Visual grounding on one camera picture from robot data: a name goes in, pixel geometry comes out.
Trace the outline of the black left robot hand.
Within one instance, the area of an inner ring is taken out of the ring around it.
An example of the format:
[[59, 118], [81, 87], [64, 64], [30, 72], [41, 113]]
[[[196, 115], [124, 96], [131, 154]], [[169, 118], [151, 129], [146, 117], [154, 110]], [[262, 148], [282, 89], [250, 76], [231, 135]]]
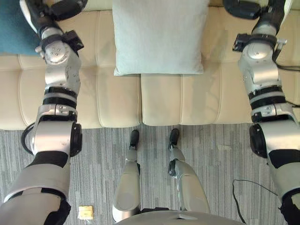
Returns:
[[60, 0], [49, 6], [42, 0], [19, 1], [22, 13], [30, 27], [42, 36], [46, 28], [59, 28], [57, 21], [72, 18], [86, 7], [87, 0]]

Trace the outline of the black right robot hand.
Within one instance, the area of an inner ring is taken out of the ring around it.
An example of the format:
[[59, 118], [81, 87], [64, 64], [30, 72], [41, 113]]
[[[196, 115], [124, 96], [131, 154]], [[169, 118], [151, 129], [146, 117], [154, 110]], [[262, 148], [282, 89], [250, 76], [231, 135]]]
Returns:
[[287, 17], [292, 0], [269, 0], [266, 6], [249, 0], [224, 0], [225, 10], [232, 16], [255, 20], [257, 24], [252, 34], [267, 34], [276, 36], [280, 26]]

